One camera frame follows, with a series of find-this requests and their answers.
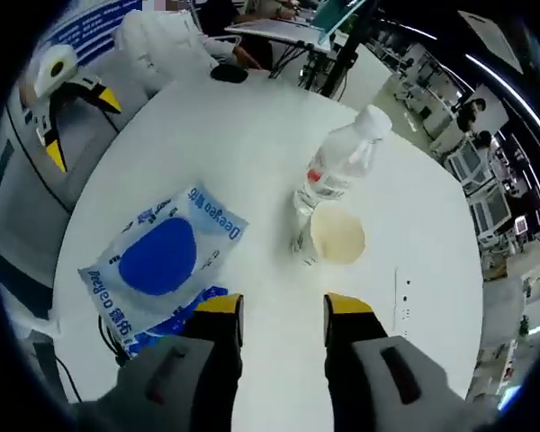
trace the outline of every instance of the laboratory background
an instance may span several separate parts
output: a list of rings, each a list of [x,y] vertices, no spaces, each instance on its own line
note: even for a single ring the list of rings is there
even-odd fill
[[[234,430],[334,430],[325,296],[365,303],[466,403],[519,395],[540,35],[411,3],[68,2],[0,120],[0,293],[56,401],[99,400],[229,297]]]

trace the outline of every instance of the desk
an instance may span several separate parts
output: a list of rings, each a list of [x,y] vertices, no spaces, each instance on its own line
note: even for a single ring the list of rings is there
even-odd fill
[[[380,56],[380,60],[381,61],[384,61],[384,59],[386,58],[386,56],[389,56],[393,59],[395,59],[397,62],[398,62],[398,65],[396,67],[396,69],[398,69],[398,66],[400,65],[400,63],[404,60],[404,58],[400,57],[398,54],[396,54],[394,51],[392,51],[391,49],[388,49],[386,47],[381,47],[381,50],[382,50],[382,55]]]
[[[336,38],[332,46],[339,45],[343,47],[346,45],[347,39],[347,34],[336,30]],[[287,46],[278,42],[272,42],[272,45],[275,59],[279,58],[280,54],[287,48]],[[339,99],[341,104],[360,111],[373,102],[383,85],[392,76],[392,71],[362,43],[358,45],[356,53],[358,54],[356,63],[350,68],[346,78],[342,79],[331,99],[334,101]],[[331,59],[335,59],[336,55],[337,53],[334,50],[328,54]],[[286,65],[280,77],[297,86],[300,71],[307,60],[308,55],[306,53],[302,54]]]
[[[342,202],[367,236],[353,265],[308,268],[289,252],[293,190],[327,132],[355,115],[256,73],[241,85],[174,82],[149,101],[92,173],[60,250],[54,307],[63,338],[55,348],[83,399],[107,392],[118,367],[77,269],[90,266],[140,209],[198,179],[250,223],[218,281],[245,296],[233,430],[333,430],[327,291],[370,303],[391,334],[408,331],[465,395],[480,342],[482,274],[462,189],[434,160],[395,134],[381,145],[369,178]],[[394,317],[397,271],[412,281],[408,330]]]

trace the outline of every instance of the plastic water bottle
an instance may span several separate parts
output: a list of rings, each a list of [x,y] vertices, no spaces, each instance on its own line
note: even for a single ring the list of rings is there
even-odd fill
[[[374,152],[392,129],[384,111],[368,105],[352,124],[333,130],[308,164],[306,179],[294,193],[296,210],[310,215],[323,200],[337,200],[366,176]]]

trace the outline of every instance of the screen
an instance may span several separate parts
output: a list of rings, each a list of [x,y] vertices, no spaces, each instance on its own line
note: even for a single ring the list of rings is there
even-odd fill
[[[526,231],[528,231],[528,224],[526,222],[526,217],[518,216],[514,220],[514,232],[516,232],[516,235],[519,236],[520,234],[523,234]]]
[[[468,141],[463,144],[460,156],[468,166],[471,173],[473,173],[480,164],[480,156],[478,156],[476,149]]]
[[[464,169],[464,167],[460,163],[460,159],[458,157],[453,157],[450,160],[450,163],[454,167],[454,172],[456,173],[456,176],[458,177],[458,180],[461,181],[461,182],[463,180],[465,180],[466,177],[468,176],[468,174],[466,173],[466,170]]]
[[[470,215],[472,216],[472,221],[474,222],[474,232],[476,235],[480,235],[480,227],[478,226],[478,221],[476,220],[476,210],[474,207],[470,207]]]
[[[474,178],[475,182],[478,182],[479,184],[482,183],[484,180],[486,180],[486,175],[481,171],[479,172],[476,177]]]
[[[503,222],[509,216],[504,195],[500,190],[496,189],[496,192],[488,198],[488,210],[494,226]]]
[[[312,25],[329,36],[365,0],[328,0],[316,13]]]
[[[488,229],[488,222],[486,221],[486,215],[484,214],[484,208],[481,202],[477,202],[474,206],[475,219],[478,219],[478,230],[484,232]]]

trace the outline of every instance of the black cable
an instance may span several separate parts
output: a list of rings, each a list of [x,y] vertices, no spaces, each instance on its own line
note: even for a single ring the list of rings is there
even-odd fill
[[[116,127],[116,125],[114,124],[114,122],[112,121],[112,119],[110,118],[110,116],[108,115],[108,112],[104,111],[104,110],[100,110],[102,115],[104,116],[104,118],[110,123],[110,126],[112,126],[112,129],[114,129],[114,132],[116,133],[120,133],[120,131],[118,130],[118,128]]]
[[[287,55],[292,52],[292,50],[294,50],[294,47],[286,47],[280,58],[274,63],[275,66],[277,67],[278,65],[280,65],[280,63],[286,58]]]
[[[123,351],[122,345],[120,345],[118,341],[114,338],[108,326],[106,326],[106,335],[108,336],[108,339],[110,340],[110,344],[114,347],[114,349],[116,350],[116,353],[119,356]]]
[[[337,99],[337,102],[340,102],[340,99],[342,99],[342,96],[344,95],[344,92],[346,91],[346,85],[348,84],[348,73],[344,75],[344,86],[342,87],[342,93],[340,93],[340,96]]]
[[[278,76],[282,73],[282,71],[284,70],[284,68],[285,68],[286,66],[288,66],[288,64],[289,64],[290,62],[296,60],[296,59],[297,59],[299,56],[301,56],[304,52],[306,52],[305,49],[300,49],[298,52],[296,52],[295,54],[293,54],[290,58],[288,58],[287,60],[285,60],[285,61],[283,62],[283,64],[280,65],[279,68],[275,69],[275,74],[274,74],[274,76],[275,76],[275,77],[278,77]]]
[[[278,61],[274,63],[274,69],[272,73],[270,74],[270,78],[276,78],[278,77],[278,75],[280,75],[284,67],[292,60],[292,59],[287,59],[287,57],[290,56],[292,53],[294,53],[296,51],[296,48],[297,47],[293,46],[293,47],[288,47],[284,50],[284,53],[282,54],[282,56],[280,56]]]
[[[108,349],[110,349],[114,353],[114,355],[117,356],[118,351],[116,351],[116,349],[110,344],[110,342],[108,342],[106,336],[104,335],[104,332],[102,330],[102,317],[100,315],[98,315],[98,332],[100,333],[100,337],[102,338]]]
[[[306,84],[304,85],[304,90],[312,91],[311,89],[314,87],[316,76],[318,75],[318,73],[322,73],[324,71],[324,64],[325,64],[326,59],[327,59],[327,56],[324,53],[317,53],[317,52],[312,53],[310,57],[310,63],[312,64],[312,66],[309,67],[309,74],[306,78]]]
[[[40,361],[36,354],[34,354],[34,353],[30,353],[30,354],[32,356],[34,356],[34,358],[36,358],[36,360]],[[74,380],[72,379],[72,375],[70,374],[70,371],[68,370],[68,368],[66,367],[64,362],[58,358],[57,355],[54,355],[54,357],[56,358],[56,361],[62,365],[62,368],[64,369],[64,372],[66,373],[66,375],[68,377],[68,380],[70,381],[70,385],[72,386],[72,391],[76,395],[76,399],[78,400],[78,402],[81,402],[82,398],[80,397],[80,393],[78,393],[78,389],[76,388],[76,385],[74,384]]]
[[[42,182],[42,185],[44,188],[46,188],[46,191],[56,200],[58,204],[66,211],[66,213],[71,213],[72,211],[58,198],[58,196],[50,189],[50,187],[47,185],[44,178],[42,178],[40,171],[38,168],[34,165],[34,162],[32,161],[32,158],[28,154],[28,151],[26,150],[26,147],[23,145],[22,140],[20,139],[20,135],[18,135],[18,130],[16,130],[14,126],[14,121],[12,120],[12,114],[10,113],[10,108],[8,108],[8,104],[4,106],[6,109],[6,114],[8,115],[8,119],[10,120],[10,125],[12,126],[12,130],[14,131],[14,135],[16,136],[16,139],[18,140],[18,143],[20,144],[20,147],[22,147],[22,151],[24,152],[24,155],[26,155],[26,158],[28,159],[28,162],[30,162],[30,165],[32,169],[34,170],[34,173],[36,173],[36,176],[40,179]]]

